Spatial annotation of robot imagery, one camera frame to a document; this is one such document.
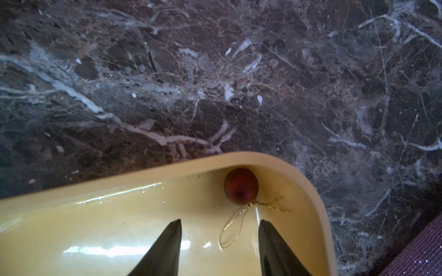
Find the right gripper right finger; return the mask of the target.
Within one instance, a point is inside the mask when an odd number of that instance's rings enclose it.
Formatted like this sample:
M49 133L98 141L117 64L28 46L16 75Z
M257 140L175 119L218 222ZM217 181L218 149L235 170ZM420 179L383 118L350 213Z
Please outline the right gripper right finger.
M311 276L272 223L261 220L259 252L262 276Z

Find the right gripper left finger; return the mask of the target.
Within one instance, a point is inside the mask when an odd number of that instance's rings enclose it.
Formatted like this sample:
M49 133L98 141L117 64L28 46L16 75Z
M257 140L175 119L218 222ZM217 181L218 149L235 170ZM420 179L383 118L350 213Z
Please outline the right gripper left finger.
M182 238L181 220L168 224L129 276L177 276Z

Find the red ball ornament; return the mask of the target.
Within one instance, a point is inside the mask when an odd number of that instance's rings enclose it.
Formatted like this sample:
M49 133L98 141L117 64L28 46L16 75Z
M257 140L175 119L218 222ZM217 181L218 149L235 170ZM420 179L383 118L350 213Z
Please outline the red ball ornament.
M224 179L224 193L227 199L239 206L229 222L221 230L218 244L221 249L227 249L237 241L241 235L246 215L257 207L266 207L284 214L290 211L276 204L284 199L280 196L271 202L260 202L257 197L260 184L256 175L249 169L239 167L231 170Z

